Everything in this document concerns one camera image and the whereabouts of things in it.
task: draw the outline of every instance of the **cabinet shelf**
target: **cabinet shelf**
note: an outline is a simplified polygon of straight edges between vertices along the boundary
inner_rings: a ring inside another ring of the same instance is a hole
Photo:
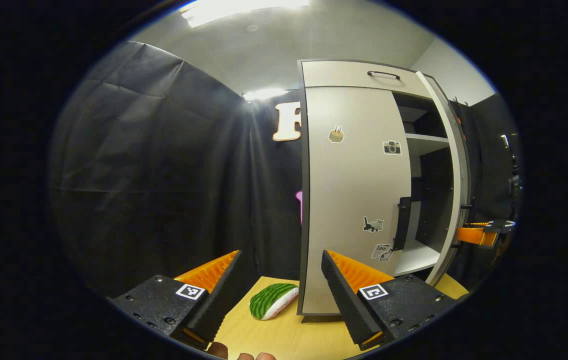
[[[395,277],[435,266],[440,258],[440,253],[416,239],[406,239],[404,249],[399,256],[397,267],[393,273]]]
[[[406,142],[412,157],[421,157],[421,155],[449,147],[449,140],[446,137],[429,135],[407,133]]]

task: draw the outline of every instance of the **human hand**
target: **human hand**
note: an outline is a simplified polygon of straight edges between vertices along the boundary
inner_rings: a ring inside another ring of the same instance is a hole
[[[210,346],[208,347],[207,353],[217,356],[218,358],[229,360],[229,348],[225,344],[221,342],[211,342]],[[257,355],[257,358],[254,358],[252,355],[248,353],[241,353],[237,360],[276,360],[275,356],[271,355],[270,353],[261,352]]]

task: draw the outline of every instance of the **table surface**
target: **table surface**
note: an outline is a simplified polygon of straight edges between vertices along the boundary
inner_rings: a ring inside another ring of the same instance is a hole
[[[304,316],[297,315],[297,298],[273,319],[258,320],[252,317],[248,308],[252,296],[268,285],[277,283],[300,285],[297,280],[262,276],[227,313],[215,341],[228,347],[230,360],[237,359],[240,353],[253,356],[270,353],[277,360],[342,360],[365,353],[353,343],[344,321],[302,323]],[[453,299],[468,293],[446,274],[435,288]]]

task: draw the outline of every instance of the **white wall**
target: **white wall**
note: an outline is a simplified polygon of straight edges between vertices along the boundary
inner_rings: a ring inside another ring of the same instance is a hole
[[[411,69],[431,75],[449,100],[457,97],[460,103],[467,102],[469,106],[496,92],[474,64],[437,36]]]

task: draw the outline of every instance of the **black handle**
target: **black handle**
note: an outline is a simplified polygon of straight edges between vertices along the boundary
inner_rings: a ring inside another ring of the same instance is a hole
[[[400,80],[400,75],[396,75],[394,73],[390,73],[390,72],[383,72],[383,71],[368,71],[366,73],[367,75],[373,76],[373,74],[385,74],[385,75],[392,75],[395,77],[395,79]]]
[[[406,243],[408,223],[411,218],[411,197],[401,197],[397,206],[400,209],[400,213],[397,218],[397,231],[393,239],[393,251],[402,250]]]

